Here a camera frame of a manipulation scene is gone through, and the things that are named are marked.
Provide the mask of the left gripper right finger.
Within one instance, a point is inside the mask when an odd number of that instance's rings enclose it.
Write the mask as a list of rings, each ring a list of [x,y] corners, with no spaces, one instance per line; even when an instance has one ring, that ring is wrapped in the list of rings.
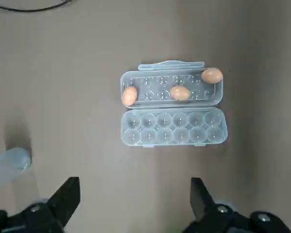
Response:
[[[190,204],[195,220],[192,233],[290,233],[290,228],[276,215],[255,211],[249,217],[229,205],[215,203],[201,178],[191,178]]]

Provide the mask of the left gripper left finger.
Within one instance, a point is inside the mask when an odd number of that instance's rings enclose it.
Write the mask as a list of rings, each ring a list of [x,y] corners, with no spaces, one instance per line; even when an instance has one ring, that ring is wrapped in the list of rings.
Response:
[[[63,233],[81,201],[79,177],[68,178],[46,201],[8,216],[0,210],[0,233]]]

